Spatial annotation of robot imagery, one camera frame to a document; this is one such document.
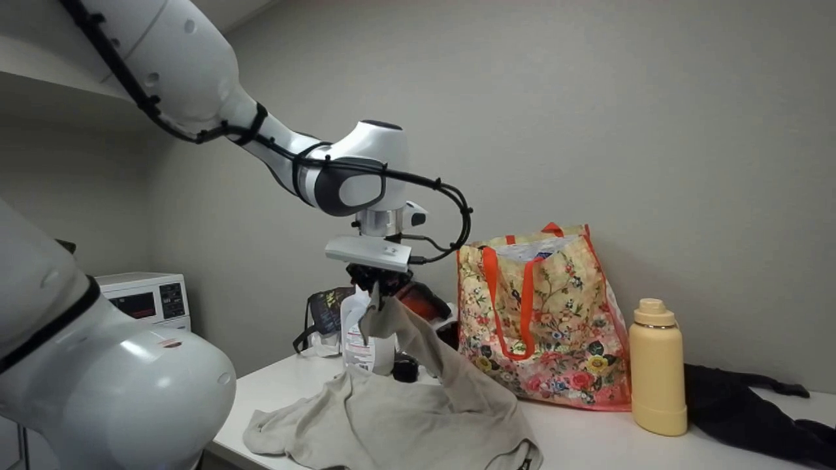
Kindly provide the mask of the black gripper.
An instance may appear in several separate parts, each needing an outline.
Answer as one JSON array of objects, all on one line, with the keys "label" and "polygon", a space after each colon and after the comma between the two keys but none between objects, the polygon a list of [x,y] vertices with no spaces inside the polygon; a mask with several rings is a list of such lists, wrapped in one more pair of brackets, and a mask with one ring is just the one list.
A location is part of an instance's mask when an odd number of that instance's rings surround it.
[{"label": "black gripper", "polygon": [[352,284],[363,291],[378,291],[381,296],[394,296],[410,283],[408,273],[387,273],[387,270],[373,270],[360,265],[351,265],[348,275]]}]

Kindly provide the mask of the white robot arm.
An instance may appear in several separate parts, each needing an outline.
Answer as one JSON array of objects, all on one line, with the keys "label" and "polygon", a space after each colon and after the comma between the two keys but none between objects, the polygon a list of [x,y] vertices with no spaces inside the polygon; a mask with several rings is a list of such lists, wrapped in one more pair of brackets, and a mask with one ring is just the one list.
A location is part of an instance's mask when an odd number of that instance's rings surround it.
[{"label": "white robot arm", "polygon": [[[228,138],[304,205],[355,218],[326,245],[355,265],[406,267],[387,218],[406,205],[394,170],[406,130],[363,120],[338,142],[279,123],[237,76],[237,59],[190,0],[3,0],[3,32],[49,49],[168,133]],[[0,205],[0,408],[52,448],[60,470],[190,470],[223,429],[235,368],[189,329],[116,308],[73,253]]]}]

